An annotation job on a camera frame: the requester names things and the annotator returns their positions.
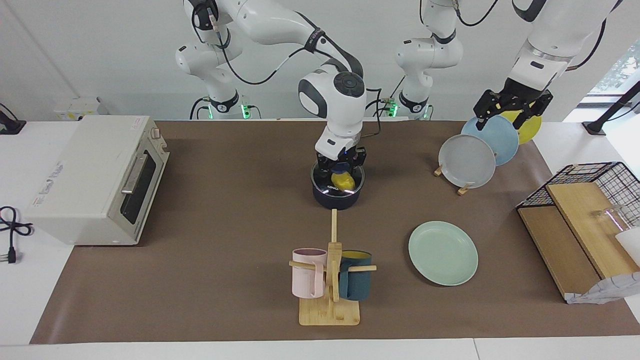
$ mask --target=oven handle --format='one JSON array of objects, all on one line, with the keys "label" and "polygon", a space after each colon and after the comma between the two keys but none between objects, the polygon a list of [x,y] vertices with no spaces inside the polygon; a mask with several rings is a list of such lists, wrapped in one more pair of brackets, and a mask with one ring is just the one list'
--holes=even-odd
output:
[{"label": "oven handle", "polygon": [[138,185],[138,181],[140,180],[140,174],[142,173],[142,169],[145,168],[145,164],[147,163],[148,154],[142,154],[138,156],[136,162],[133,163],[133,167],[131,167],[131,172],[129,173],[129,177],[125,182],[124,186],[120,190],[121,193],[130,195],[136,189]]}]

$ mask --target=plate stand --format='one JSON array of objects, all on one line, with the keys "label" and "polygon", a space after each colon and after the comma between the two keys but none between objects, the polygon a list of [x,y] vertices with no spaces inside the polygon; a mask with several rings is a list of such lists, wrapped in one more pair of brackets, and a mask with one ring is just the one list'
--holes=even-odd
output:
[{"label": "plate stand", "polygon": [[[433,172],[433,175],[434,175],[434,176],[438,177],[438,176],[442,175],[442,166],[443,166],[443,165],[440,165],[440,166],[439,166],[439,167],[438,167],[438,168]],[[459,188],[459,189],[458,189],[458,195],[460,195],[460,196],[465,195],[465,194],[467,193],[467,191],[469,191],[469,185],[468,185],[468,184],[467,184],[467,185],[465,185],[464,187],[462,187],[462,188]]]}]

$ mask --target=wire basket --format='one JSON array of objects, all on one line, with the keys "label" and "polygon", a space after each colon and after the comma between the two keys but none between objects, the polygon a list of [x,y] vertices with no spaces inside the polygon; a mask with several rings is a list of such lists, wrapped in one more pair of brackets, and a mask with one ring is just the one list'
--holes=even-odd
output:
[{"label": "wire basket", "polygon": [[640,226],[640,181],[619,161],[567,165],[517,208],[555,206],[547,185],[573,183],[596,183],[612,205],[624,206],[622,215],[630,225]]}]

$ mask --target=dark teal mug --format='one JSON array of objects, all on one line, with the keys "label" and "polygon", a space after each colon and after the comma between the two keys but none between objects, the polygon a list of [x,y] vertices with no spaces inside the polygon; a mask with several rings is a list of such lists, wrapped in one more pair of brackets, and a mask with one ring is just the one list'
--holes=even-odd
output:
[{"label": "dark teal mug", "polygon": [[360,250],[345,250],[340,261],[340,278],[338,289],[340,297],[347,300],[361,301],[369,297],[371,289],[371,272],[348,272],[351,266],[371,265],[371,254]]}]

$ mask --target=oven window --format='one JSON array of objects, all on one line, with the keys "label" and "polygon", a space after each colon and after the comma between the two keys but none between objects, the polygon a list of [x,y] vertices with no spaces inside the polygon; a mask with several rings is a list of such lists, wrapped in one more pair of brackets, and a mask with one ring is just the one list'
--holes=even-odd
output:
[{"label": "oven window", "polygon": [[135,224],[136,220],[138,219],[138,214],[140,214],[142,203],[145,201],[147,190],[149,189],[151,180],[154,176],[154,173],[156,172],[156,162],[151,157],[148,151],[145,150],[145,154],[147,155],[147,162],[145,163],[145,167],[140,173],[138,184],[136,185],[136,188],[133,190],[132,194],[128,194],[124,197],[122,206],[120,206],[120,213],[131,224]]}]

